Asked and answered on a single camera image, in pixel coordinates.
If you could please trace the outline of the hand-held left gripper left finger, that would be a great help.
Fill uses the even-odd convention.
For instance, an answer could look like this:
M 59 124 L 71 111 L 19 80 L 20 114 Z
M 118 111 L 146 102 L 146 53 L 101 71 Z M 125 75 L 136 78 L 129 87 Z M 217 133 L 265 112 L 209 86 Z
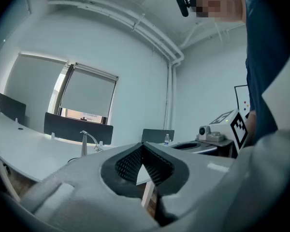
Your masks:
M 35 184 L 20 204 L 53 227 L 158 227 L 139 198 L 119 196 L 104 183 L 102 164 L 134 144 L 71 161 Z

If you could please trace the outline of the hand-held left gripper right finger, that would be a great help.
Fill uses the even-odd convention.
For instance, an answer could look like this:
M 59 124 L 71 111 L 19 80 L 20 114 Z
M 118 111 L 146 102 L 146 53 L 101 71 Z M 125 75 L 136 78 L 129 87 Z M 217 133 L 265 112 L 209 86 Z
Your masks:
M 142 206 L 152 216 L 158 214 L 160 204 L 165 205 L 166 211 L 171 214 L 176 216 L 184 214 L 197 200 L 217 185 L 234 161 L 234 158 L 219 156 L 218 150 L 211 154 L 192 154 L 173 149 L 171 146 L 161 144 L 154 144 L 154 146 L 179 157 L 188 166 L 189 177 L 179 192 L 163 198 L 161 202 L 158 200 L 158 194 L 153 194 L 154 191 L 158 191 L 158 188 L 153 181 L 147 179 Z

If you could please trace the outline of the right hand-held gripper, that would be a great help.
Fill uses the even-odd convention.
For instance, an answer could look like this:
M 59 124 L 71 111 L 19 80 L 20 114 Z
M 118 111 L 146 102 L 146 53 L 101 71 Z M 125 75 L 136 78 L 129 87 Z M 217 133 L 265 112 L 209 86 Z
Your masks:
M 237 157 L 248 139 L 245 120 L 238 109 L 223 113 L 206 126 L 199 127 L 196 141 L 177 143 L 171 148 L 192 154 L 211 154 Z

